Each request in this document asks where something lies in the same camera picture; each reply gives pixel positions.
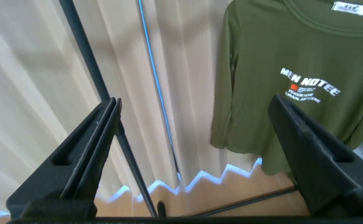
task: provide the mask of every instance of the shirt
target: shirt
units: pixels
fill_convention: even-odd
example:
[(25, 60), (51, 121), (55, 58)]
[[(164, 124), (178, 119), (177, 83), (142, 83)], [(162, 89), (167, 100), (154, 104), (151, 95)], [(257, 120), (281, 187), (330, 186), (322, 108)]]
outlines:
[(335, 4), (230, 3), (215, 80), (214, 147), (261, 155), (266, 174), (289, 172), (266, 113), (276, 93), (351, 148), (363, 141), (363, 6), (357, 12)]

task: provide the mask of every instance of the blue vertical line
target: blue vertical line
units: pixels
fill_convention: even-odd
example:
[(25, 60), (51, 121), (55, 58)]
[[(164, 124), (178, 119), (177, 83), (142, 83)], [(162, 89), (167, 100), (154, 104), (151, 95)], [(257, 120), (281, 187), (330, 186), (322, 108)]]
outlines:
[(148, 30), (146, 28), (145, 17), (144, 17), (143, 4), (141, 3), (141, 0), (138, 0), (138, 4), (139, 4), (139, 12), (141, 13), (141, 20), (143, 21), (143, 27), (144, 27), (146, 45), (148, 46), (148, 52), (149, 52), (149, 59), (151, 61), (152, 71), (153, 71), (154, 77), (155, 77), (156, 89), (158, 90), (159, 99), (161, 100), (162, 112), (163, 112), (163, 116), (164, 116), (164, 122), (166, 123), (167, 135), (169, 136), (169, 142), (170, 142), (171, 151), (173, 153), (174, 162), (176, 164), (176, 169), (178, 171), (178, 166), (177, 166), (177, 161), (176, 161), (176, 155), (174, 153), (173, 143), (172, 143), (172, 140), (171, 140), (171, 133), (170, 133), (169, 121), (167, 120), (166, 107), (165, 107), (164, 101), (163, 101), (161, 84), (159, 82), (158, 74), (156, 73), (155, 61), (154, 61), (154, 57), (152, 55), (151, 43), (149, 41)]

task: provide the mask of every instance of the floor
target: floor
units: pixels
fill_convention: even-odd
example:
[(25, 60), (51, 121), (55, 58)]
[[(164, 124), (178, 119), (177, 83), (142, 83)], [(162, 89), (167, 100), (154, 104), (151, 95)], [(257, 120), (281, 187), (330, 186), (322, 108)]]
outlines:
[[(257, 166), (250, 178), (234, 172), (227, 172), (220, 185), (201, 179), (188, 193), (182, 190), (174, 195), (164, 187), (158, 187), (151, 194), (156, 205), (164, 202), (170, 217), (188, 216), (205, 212), (224, 205), (255, 198), (292, 187), (292, 182), (284, 174), (267, 176), (261, 166)], [(149, 211), (144, 201), (139, 202), (130, 192), (125, 192), (112, 203), (96, 198), (98, 217), (148, 217)], [(293, 192), (262, 202), (246, 205), (215, 216), (259, 216), (259, 215), (309, 215), (307, 206), (299, 192)], [(0, 218), (5, 223), (9, 217)]]

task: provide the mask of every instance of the metal rod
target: metal rod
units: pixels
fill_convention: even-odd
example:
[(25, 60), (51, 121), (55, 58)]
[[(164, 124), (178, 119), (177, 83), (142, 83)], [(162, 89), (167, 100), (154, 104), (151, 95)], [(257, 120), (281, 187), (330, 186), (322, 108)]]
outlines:
[(217, 214), (217, 213), (220, 213), (220, 212), (225, 212), (225, 211), (235, 209), (235, 208), (239, 208), (239, 207), (242, 207), (242, 206), (245, 206), (245, 205), (250, 205), (250, 204), (253, 204), (253, 203), (256, 203), (256, 202), (261, 202), (261, 201), (264, 201), (264, 200), (267, 200), (267, 199), (270, 199), (270, 198), (274, 198), (274, 197), (282, 196), (282, 195), (285, 195), (285, 194), (289, 194), (289, 193), (295, 192), (297, 190), (298, 190), (298, 188), (296, 186), (294, 186), (293, 188), (288, 188), (286, 190), (281, 190), (281, 191), (278, 191), (278, 192), (275, 192), (275, 193), (272, 193), (272, 194), (268, 194), (268, 195), (265, 195), (265, 196), (262, 196), (262, 197), (257, 197), (257, 198), (253, 198), (253, 199), (250, 198), (250, 199), (243, 200), (241, 202), (235, 203), (233, 205), (226, 205), (225, 207), (222, 207), (222, 208), (216, 208), (216, 209), (213, 209), (213, 210), (208, 211), (208, 212), (202, 212), (202, 213), (193, 215), (192, 217), (196, 218), (196, 217), (206, 217), (206, 216), (209, 216), (209, 215), (214, 215), (214, 214)]
[[(98, 68), (97, 61), (95, 60), (93, 50), (88, 42), (86, 33), (83, 29), (82, 23), (80, 22), (80, 18), (77, 14), (75, 5), (72, 0), (59, 0), (62, 10), (64, 10), (65, 16), (68, 20), (69, 26), (72, 30), (73, 35), (75, 36), (76, 43), (82, 53), (83, 59), (86, 63), (88, 71), (92, 77), (95, 88), (97, 88), (97, 92), (100, 95), (102, 101), (109, 100), (109, 93), (106, 89), (105, 82), (102, 79), (102, 75), (100, 69)], [(155, 211), (155, 206), (152, 203), (152, 199), (149, 196), (148, 190), (144, 183), (143, 176), (139, 171), (136, 159), (134, 158), (133, 152), (131, 151), (129, 142), (127, 140), (125, 129), (120, 122), (120, 133), (116, 135), (119, 141), (119, 145), (123, 154), (126, 157), (127, 163), (130, 166), (131, 172), (133, 173), (134, 179), (137, 182), (138, 188), (141, 191), (141, 194), (144, 198), (144, 201), (148, 207), (148, 210), (152, 217), (158, 217), (158, 214)]]
[(83, 29), (82, 22), (80, 22), (79, 15), (77, 14), (73, 1), (59, 0), (59, 3), (61, 4), (62, 10), (64, 10), (69, 26), (75, 36), (76, 43), (79, 46), (80, 52), (82, 53), (83, 59), (88, 71), (90, 72), (94, 85), (97, 88), (101, 101), (109, 100), (108, 90), (106, 89), (104, 79), (102, 79), (93, 50), (90, 47), (90, 43), (88, 42), (87, 35)]

